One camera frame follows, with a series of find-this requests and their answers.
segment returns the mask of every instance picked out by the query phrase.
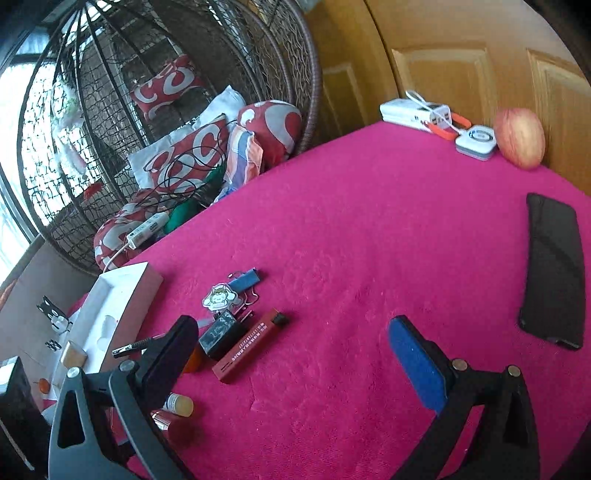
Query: smartphone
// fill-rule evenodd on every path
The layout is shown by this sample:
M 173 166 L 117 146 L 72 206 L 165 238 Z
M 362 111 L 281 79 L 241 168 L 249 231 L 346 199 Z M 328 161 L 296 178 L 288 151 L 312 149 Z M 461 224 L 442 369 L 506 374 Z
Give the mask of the smartphone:
M 574 209 L 527 194 L 530 247 L 520 328 L 571 350 L 583 346 L 585 267 Z

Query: table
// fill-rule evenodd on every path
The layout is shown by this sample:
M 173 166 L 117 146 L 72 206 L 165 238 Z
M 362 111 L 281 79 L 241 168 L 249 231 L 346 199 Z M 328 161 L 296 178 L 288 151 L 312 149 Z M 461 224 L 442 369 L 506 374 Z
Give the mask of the table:
M 139 338 L 204 317 L 209 288 L 251 267 L 265 277 L 256 314 L 292 320 L 233 384 L 209 368 L 179 379 L 196 404 L 199 436 L 179 451 L 189 468 L 204 480 L 389 478 L 433 419 L 388 344 L 403 313 L 450 358 L 522 369 L 549 478 L 589 421 L 591 328 L 570 352 L 517 326 L 528 192 L 576 209 L 588 272 L 591 200 L 570 183 L 382 122 L 265 173 L 134 259 L 164 277 Z

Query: window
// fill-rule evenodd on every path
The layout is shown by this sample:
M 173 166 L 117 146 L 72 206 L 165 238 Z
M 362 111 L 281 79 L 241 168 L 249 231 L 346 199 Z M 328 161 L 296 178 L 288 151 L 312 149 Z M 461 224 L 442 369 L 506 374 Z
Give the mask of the window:
M 0 77 L 0 164 L 8 180 L 0 198 L 0 282 L 10 273 L 29 245 L 8 207 L 6 188 L 11 188 L 21 206 L 27 211 L 17 170 L 18 117 L 33 65 L 8 67 Z

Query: door panel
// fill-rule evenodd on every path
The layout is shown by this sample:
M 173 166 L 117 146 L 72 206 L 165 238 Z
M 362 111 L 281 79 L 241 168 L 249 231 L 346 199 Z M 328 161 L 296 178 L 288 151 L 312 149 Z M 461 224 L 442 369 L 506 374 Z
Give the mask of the door panel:
M 476 124 L 499 108 L 534 110 L 544 162 L 591 193 L 591 87 L 547 22 L 522 0 L 367 0 L 398 92 L 415 89 Z
M 381 119 L 381 103 L 396 98 L 394 74 L 363 0 L 322 0 L 307 15 L 323 72 L 316 142 Z
M 582 154 L 591 126 L 591 86 L 571 63 L 540 52 L 528 54 L 536 111 L 546 126 L 545 163 L 585 190 L 591 185 L 591 162 Z
M 426 99 L 453 99 L 450 107 L 479 123 L 496 113 L 496 85 L 484 45 L 442 45 L 392 50 L 401 95 L 416 90 Z

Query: small bottle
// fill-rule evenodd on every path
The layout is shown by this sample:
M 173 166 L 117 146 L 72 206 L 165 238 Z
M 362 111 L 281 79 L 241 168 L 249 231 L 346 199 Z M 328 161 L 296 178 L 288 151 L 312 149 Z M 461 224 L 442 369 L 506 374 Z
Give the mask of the small bottle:
M 181 417 L 190 417 L 191 413 L 193 413 L 193 400 L 185 395 L 171 393 L 164 402 L 162 409 Z
M 194 437 L 193 426 L 188 420 L 183 420 L 170 412 L 154 410 L 150 416 L 156 426 L 175 448 L 184 448 Z

